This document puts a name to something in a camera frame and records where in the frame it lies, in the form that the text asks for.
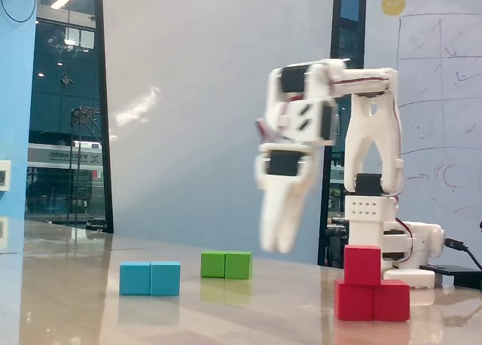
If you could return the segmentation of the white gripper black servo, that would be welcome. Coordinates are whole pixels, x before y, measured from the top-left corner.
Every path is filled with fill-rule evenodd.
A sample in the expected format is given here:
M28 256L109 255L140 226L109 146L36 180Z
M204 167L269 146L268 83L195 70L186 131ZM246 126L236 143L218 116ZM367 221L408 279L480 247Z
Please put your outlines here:
M263 143L258 150L255 180L260 189L266 189L261 208L260 245L266 252L289 253L296 243L307 191L292 192L289 196L287 189L267 189L268 180L280 182L278 177L287 177L289 184L311 187L318 175L320 153L311 145L294 143Z

